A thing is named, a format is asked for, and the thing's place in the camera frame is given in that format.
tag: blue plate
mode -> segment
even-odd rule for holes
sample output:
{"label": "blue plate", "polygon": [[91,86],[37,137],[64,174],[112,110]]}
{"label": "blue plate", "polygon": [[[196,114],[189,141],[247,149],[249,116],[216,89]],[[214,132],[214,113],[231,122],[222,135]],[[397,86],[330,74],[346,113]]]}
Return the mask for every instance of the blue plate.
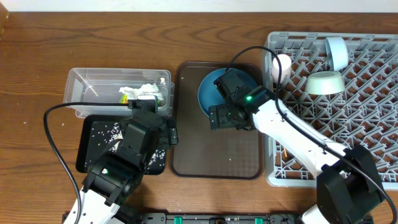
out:
{"label": "blue plate", "polygon": [[[224,104],[225,100],[214,86],[214,81],[225,73],[226,68],[220,68],[209,73],[200,83],[198,90],[198,101],[201,110],[209,117],[209,107],[213,105]],[[246,72],[236,68],[230,68],[236,71],[243,82],[247,83],[251,88],[257,87],[257,83]]]}

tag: white tissue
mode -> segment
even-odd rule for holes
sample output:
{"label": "white tissue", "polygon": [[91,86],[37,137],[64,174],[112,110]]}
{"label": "white tissue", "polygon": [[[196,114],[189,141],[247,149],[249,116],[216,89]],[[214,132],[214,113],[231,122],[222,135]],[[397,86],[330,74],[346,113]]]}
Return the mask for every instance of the white tissue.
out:
{"label": "white tissue", "polygon": [[119,92],[125,94],[128,100],[136,100],[139,95],[154,95],[158,100],[163,100],[163,96],[159,93],[159,88],[156,83],[142,85],[139,89],[130,87],[121,87]]}

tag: wooden table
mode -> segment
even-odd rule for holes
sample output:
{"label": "wooden table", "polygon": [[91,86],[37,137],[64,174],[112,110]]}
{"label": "wooden table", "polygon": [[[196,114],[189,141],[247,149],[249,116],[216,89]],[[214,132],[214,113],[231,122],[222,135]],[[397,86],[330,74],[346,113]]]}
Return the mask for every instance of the wooden table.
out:
{"label": "wooden table", "polygon": [[[0,41],[0,223],[60,223],[75,193],[52,152],[43,113],[63,101],[74,67],[153,68],[173,74],[184,61],[227,62],[272,31],[390,34],[397,14],[314,13],[16,13]],[[260,65],[253,50],[238,62]],[[75,168],[82,119],[71,109],[50,115],[50,130],[78,183]],[[389,192],[398,203],[398,192]],[[302,213],[315,189],[271,187],[264,174],[252,181],[180,178],[168,168],[145,176],[128,203],[169,213]],[[392,215],[373,210],[376,223]]]}

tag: clear plastic container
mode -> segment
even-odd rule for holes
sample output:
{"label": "clear plastic container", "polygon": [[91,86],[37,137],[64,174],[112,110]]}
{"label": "clear plastic container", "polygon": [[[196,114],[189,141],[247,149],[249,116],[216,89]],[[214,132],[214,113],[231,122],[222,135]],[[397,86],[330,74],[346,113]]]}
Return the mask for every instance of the clear plastic container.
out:
{"label": "clear plastic container", "polygon": [[[69,71],[65,87],[64,103],[119,103],[121,87],[140,88],[144,84],[159,88],[163,100],[159,102],[158,113],[169,114],[171,73],[167,70],[132,68],[73,68]],[[126,106],[69,106],[76,110],[79,118],[91,114],[130,115]]]}

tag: white wall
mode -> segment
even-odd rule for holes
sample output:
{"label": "white wall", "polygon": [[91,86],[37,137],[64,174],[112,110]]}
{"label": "white wall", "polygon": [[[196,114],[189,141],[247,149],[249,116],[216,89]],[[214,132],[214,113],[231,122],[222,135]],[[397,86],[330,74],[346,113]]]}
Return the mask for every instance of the white wall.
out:
{"label": "white wall", "polygon": [[0,0],[0,2],[11,12],[398,12],[398,0]]}

